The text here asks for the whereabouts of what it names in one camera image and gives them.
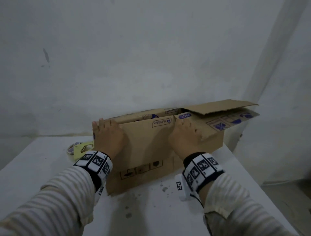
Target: wristband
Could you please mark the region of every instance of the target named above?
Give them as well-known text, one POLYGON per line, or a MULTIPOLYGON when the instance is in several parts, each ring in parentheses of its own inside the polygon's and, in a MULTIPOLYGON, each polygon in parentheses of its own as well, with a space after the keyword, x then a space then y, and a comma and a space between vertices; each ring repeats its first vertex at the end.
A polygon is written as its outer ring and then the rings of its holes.
POLYGON ((95 185, 95 192, 101 188, 112 170, 110 157, 98 151, 87 151, 74 165, 80 166, 90 174, 95 185))
POLYGON ((192 160, 187 159, 187 167, 183 171, 183 176, 186 179, 191 191, 199 191, 209 182, 216 180, 221 174, 224 173, 222 166, 214 159, 209 153, 196 153, 195 158, 192 160))

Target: white wall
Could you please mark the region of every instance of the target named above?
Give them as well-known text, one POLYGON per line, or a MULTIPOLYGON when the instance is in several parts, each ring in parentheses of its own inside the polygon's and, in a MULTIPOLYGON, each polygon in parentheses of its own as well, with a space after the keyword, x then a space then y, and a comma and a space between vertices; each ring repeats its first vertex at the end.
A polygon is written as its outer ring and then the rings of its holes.
POLYGON ((99 117, 241 99, 282 4, 1 1, 0 135, 80 134, 99 117))
POLYGON ((311 177, 311 3, 234 154, 257 183, 311 177))

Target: hand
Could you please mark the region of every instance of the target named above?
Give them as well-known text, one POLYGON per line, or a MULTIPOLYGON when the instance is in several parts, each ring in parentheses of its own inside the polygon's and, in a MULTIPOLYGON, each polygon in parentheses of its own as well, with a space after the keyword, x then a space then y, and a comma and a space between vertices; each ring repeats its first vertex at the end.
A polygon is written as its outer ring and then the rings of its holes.
POLYGON ((173 132, 169 135, 169 144, 174 152, 184 160, 192 153, 199 152, 201 132, 189 119, 177 119, 173 132))
POLYGON ((95 151, 106 153, 112 160, 128 143, 128 137, 115 120, 100 118, 92 122, 95 151))

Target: striped sleeve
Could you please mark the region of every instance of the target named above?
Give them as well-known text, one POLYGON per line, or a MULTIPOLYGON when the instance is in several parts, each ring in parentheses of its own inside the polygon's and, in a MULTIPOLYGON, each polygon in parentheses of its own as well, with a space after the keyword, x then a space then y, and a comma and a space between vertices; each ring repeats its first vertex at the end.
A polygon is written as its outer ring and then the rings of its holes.
POLYGON ((227 173, 211 186, 204 213, 213 236, 292 236, 227 173))
POLYGON ((72 166, 50 179, 29 202, 0 222, 0 235, 82 235, 93 221, 95 187, 72 166))

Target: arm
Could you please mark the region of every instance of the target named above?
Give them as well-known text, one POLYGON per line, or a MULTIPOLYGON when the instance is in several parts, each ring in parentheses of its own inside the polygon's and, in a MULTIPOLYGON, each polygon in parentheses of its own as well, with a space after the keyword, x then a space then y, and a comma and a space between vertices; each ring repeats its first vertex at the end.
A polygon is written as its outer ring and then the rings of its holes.
MULTIPOLYGON (((127 142, 123 131, 113 120, 100 119, 92 127, 94 150, 113 160, 127 142)), ((82 235, 84 226, 93 221, 106 176, 101 179, 77 164, 54 176, 29 202, 2 220, 0 235, 82 235)))
MULTIPOLYGON (((183 160, 185 173, 190 163, 197 165, 195 158, 204 155, 199 150, 200 138, 201 134, 188 119, 176 120, 169 143, 183 160)), ((293 235, 252 200, 249 191, 222 168, 213 172, 195 189, 204 203, 205 217, 213 236, 293 235)))

